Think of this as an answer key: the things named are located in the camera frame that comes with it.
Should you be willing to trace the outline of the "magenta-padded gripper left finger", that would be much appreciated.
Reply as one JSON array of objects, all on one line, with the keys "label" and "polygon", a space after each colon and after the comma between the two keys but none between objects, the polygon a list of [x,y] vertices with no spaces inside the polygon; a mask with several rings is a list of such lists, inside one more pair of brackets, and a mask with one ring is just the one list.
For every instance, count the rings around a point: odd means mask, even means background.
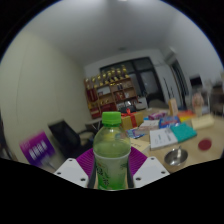
[{"label": "magenta-padded gripper left finger", "polygon": [[77,158],[68,158],[54,174],[84,188],[96,187],[96,167],[93,149]]}]

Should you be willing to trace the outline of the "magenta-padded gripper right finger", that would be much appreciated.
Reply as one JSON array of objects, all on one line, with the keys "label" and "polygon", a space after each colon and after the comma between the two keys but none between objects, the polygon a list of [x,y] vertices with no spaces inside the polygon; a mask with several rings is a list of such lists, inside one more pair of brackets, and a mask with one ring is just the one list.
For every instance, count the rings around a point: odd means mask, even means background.
[{"label": "magenta-padded gripper right finger", "polygon": [[127,173],[129,188],[140,188],[168,175],[169,172],[156,157],[147,157],[136,148],[131,148]]}]

